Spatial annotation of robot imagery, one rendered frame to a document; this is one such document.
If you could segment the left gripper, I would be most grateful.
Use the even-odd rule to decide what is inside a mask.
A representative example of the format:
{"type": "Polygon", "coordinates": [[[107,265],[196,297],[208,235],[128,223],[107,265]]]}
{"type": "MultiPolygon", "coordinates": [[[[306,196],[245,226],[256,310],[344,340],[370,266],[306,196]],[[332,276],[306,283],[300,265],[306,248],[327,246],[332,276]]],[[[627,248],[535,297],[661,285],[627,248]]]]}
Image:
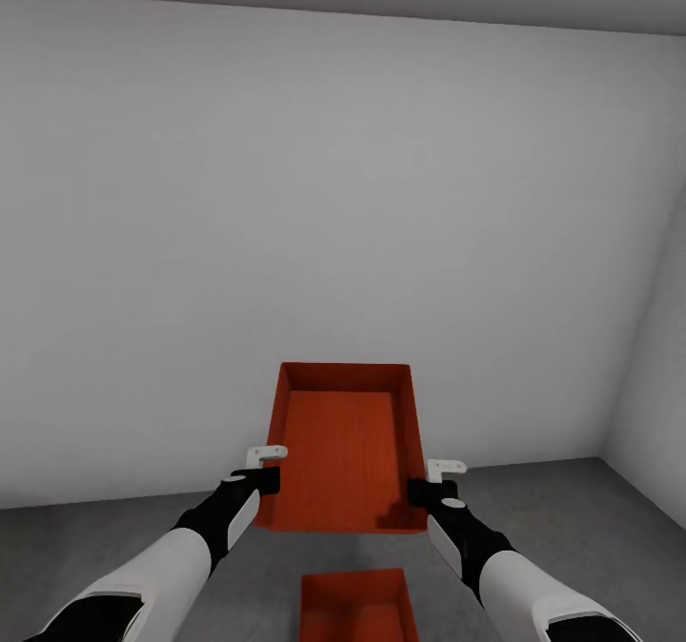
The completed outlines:
{"type": "Polygon", "coordinates": [[[262,468],[260,470],[237,470],[234,471],[231,476],[237,474],[248,474],[251,473],[253,476],[258,478],[261,485],[262,494],[279,494],[280,493],[280,468],[279,467],[268,467],[262,468]]]}

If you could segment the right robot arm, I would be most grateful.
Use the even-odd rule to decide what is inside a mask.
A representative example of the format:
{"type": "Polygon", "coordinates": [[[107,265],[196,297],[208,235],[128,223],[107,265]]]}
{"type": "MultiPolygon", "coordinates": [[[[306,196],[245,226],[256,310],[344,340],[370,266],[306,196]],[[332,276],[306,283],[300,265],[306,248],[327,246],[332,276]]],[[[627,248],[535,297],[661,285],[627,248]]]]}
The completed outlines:
{"type": "Polygon", "coordinates": [[[641,642],[593,599],[561,584],[483,525],[442,474],[461,461],[428,459],[426,479],[407,479],[410,507],[425,508],[428,533],[456,576],[472,589],[504,642],[641,642]]]}

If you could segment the storage box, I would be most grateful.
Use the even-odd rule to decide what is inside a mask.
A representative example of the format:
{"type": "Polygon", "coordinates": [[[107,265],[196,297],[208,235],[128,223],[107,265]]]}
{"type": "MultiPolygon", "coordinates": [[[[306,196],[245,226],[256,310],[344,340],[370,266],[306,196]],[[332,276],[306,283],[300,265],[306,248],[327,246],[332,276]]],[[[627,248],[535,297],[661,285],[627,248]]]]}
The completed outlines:
{"type": "Polygon", "coordinates": [[[303,575],[298,642],[418,642],[403,569],[303,575]]]}
{"type": "Polygon", "coordinates": [[[280,493],[262,494],[254,525],[280,532],[417,534],[407,479],[426,479],[411,366],[281,364],[267,446],[288,456],[280,493]]]}

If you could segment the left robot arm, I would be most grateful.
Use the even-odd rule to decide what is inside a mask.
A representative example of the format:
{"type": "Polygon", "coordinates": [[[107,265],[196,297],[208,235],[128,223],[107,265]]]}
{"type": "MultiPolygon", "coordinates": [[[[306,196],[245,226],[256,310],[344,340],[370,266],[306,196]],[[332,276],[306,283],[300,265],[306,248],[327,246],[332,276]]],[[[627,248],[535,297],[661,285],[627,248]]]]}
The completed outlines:
{"type": "Polygon", "coordinates": [[[85,588],[25,642],[174,642],[210,574],[256,517],[260,496],[280,493],[280,468],[261,463],[287,456],[280,445],[248,449],[245,470],[222,479],[174,529],[85,588]]]}

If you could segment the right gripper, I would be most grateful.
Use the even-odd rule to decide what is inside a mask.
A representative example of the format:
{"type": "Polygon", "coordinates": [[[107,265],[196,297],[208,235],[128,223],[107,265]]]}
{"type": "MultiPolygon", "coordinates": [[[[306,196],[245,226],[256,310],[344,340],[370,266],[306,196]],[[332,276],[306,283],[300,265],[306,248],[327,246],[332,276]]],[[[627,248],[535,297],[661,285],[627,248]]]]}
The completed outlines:
{"type": "Polygon", "coordinates": [[[446,492],[458,496],[457,484],[451,480],[442,483],[430,483],[420,477],[407,479],[408,503],[410,507],[420,507],[427,510],[428,498],[434,492],[446,492]]]}

